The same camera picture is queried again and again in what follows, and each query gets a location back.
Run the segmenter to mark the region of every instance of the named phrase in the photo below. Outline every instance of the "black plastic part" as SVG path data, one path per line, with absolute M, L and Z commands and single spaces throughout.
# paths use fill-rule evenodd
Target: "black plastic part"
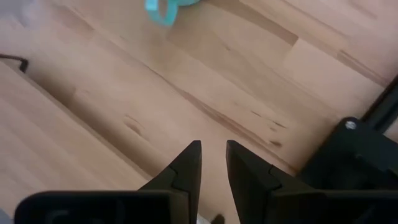
M 347 122 L 355 128 L 347 128 Z M 356 118 L 345 118 L 298 178 L 318 189 L 398 189 L 397 171 L 398 144 Z
M 396 190 L 314 189 L 235 141 L 227 166 L 241 224 L 398 222 Z
M 384 133 L 397 117 L 398 76 L 373 103 L 361 120 L 377 132 Z
M 4 55 L 4 54 L 0 54 L 0 58 L 5 58 L 5 59 L 11 59 L 11 60 L 18 60 L 21 62 L 21 65 L 19 66 L 19 70 L 23 73 L 26 72 L 27 67 L 29 66 L 29 61 L 22 58 L 22 57 L 17 57 L 17 56 L 13 56 L 13 55 Z
M 174 190 L 189 198 L 190 224 L 197 222 L 201 182 L 201 142 L 193 141 L 170 165 L 140 190 Z
M 44 192 L 23 200 L 15 224 L 195 224 L 201 143 L 193 141 L 138 191 Z
M 186 202 L 168 191 L 44 192 L 19 204 L 14 223 L 188 223 Z

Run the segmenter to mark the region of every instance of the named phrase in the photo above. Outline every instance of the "teal object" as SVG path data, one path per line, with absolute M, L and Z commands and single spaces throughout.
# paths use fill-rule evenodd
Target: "teal object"
M 146 0 L 145 10 L 148 12 L 149 17 L 159 24 L 164 26 L 173 25 L 175 18 L 177 17 L 179 6 L 189 6 L 195 4 L 200 0 L 166 0 L 167 10 L 165 17 L 162 17 L 159 12 L 159 0 Z

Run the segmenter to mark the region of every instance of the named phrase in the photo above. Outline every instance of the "bolt head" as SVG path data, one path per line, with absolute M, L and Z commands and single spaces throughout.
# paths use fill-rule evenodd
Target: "bolt head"
M 356 123 L 354 121 L 347 121 L 346 128 L 350 130 L 356 129 Z

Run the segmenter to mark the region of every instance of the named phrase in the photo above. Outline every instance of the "wooden floor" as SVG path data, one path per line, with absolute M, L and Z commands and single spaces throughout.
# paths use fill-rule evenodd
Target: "wooden floor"
M 149 178 L 0 62 L 0 209 L 45 190 L 136 190 Z
M 164 28 L 143 1 L 36 0 L 0 18 L 0 52 L 28 58 L 28 76 L 151 176 L 202 140 L 200 213 L 237 223 L 226 140 L 295 174 L 395 77 L 397 10 L 203 0 Z M 398 126 L 387 135 L 398 140 Z

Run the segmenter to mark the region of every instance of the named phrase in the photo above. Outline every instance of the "wooden board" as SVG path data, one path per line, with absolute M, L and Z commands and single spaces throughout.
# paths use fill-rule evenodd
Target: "wooden board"
M 23 198 L 44 190 L 135 190 L 146 183 L 127 158 L 1 62 L 0 145 L 0 208 L 10 216 Z
M 323 2 L 314 4 L 323 22 L 308 3 L 294 4 L 204 0 L 166 28 L 144 1 L 36 0 L 27 24 L 0 19 L 0 52 L 29 58 L 33 80 L 151 176 L 201 139 L 200 213 L 238 223 L 226 140 L 295 174 L 392 78 L 382 74 L 390 63 L 346 54 L 347 36 L 368 28 L 342 24 Z M 395 125 L 388 135 L 397 133 Z

